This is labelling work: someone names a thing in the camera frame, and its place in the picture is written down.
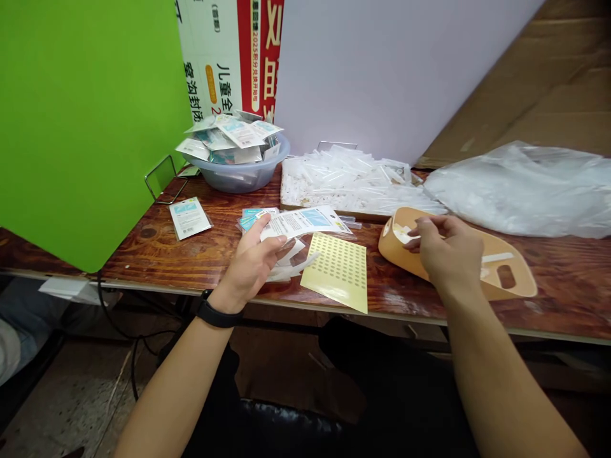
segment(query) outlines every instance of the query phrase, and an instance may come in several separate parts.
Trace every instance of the black pants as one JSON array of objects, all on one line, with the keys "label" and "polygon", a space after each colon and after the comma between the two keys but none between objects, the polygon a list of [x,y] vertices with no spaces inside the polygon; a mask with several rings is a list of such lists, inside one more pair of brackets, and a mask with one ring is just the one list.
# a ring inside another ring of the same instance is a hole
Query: black pants
[{"label": "black pants", "polygon": [[[477,457],[449,365],[403,341],[339,317],[321,329],[321,350],[364,393],[358,424],[325,450],[298,456]],[[243,414],[238,355],[227,346],[183,456],[275,456]]]}]

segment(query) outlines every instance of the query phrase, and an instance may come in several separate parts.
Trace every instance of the wooden table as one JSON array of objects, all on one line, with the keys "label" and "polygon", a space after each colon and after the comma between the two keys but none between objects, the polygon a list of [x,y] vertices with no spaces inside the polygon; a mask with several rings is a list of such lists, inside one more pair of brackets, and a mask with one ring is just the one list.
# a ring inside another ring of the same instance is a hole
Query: wooden table
[{"label": "wooden table", "polygon": [[[174,195],[181,184],[166,189]],[[102,270],[107,286],[198,295],[218,284],[240,239],[242,208],[279,207],[280,168],[265,188],[245,195],[220,193],[201,177],[181,197],[199,197],[214,228],[178,242],[166,205],[153,205]],[[387,262],[377,251],[382,228],[365,223],[356,243],[367,246],[369,314],[445,324],[446,313],[431,284]],[[489,231],[516,246],[531,267],[539,295],[506,300],[493,308],[510,333],[611,345],[611,239],[513,237]],[[5,229],[0,230],[0,269],[15,275],[88,276]],[[311,310],[357,313],[299,285],[267,284],[254,302]]]}]

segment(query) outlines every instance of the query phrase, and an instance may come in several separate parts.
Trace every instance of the green board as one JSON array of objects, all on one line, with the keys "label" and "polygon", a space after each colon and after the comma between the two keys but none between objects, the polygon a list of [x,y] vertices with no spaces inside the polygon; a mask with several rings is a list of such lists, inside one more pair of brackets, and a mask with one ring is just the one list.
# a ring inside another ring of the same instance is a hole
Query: green board
[{"label": "green board", "polygon": [[0,50],[0,226],[95,272],[185,162],[174,4],[3,1]]}]

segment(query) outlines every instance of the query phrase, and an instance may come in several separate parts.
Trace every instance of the handle hole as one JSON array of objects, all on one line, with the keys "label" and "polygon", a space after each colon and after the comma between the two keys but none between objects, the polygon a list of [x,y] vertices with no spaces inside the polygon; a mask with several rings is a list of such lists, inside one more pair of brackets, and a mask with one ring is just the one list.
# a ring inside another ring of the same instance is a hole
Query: handle hole
[{"label": "handle hole", "polygon": [[499,280],[501,280],[501,287],[503,289],[511,289],[516,285],[516,279],[514,273],[511,271],[511,267],[507,264],[503,264],[496,269]]}]

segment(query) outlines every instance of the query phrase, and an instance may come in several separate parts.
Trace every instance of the black watch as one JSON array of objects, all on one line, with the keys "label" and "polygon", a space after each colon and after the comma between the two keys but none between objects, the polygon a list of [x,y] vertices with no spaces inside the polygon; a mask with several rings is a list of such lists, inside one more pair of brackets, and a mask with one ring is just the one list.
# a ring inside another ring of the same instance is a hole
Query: black watch
[{"label": "black watch", "polygon": [[213,309],[210,303],[208,302],[208,297],[210,296],[212,291],[212,289],[207,289],[202,293],[202,298],[201,302],[199,303],[197,316],[199,316],[202,320],[214,326],[215,328],[227,329],[237,326],[240,323],[244,312],[242,311],[235,315],[228,315]]}]

